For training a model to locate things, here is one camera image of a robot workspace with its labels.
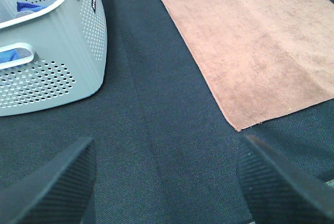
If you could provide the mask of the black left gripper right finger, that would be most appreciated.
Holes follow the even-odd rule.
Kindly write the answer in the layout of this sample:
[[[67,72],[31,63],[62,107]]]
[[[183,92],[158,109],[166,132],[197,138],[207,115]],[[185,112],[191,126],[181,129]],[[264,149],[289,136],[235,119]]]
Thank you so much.
[[[237,177],[256,223],[333,223],[333,186],[254,136],[240,141]]]

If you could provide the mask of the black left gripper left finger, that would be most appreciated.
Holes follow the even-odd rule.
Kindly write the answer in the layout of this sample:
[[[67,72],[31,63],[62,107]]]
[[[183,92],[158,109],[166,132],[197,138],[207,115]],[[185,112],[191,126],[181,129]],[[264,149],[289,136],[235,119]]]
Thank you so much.
[[[95,223],[96,145],[82,137],[1,191],[1,223]]]

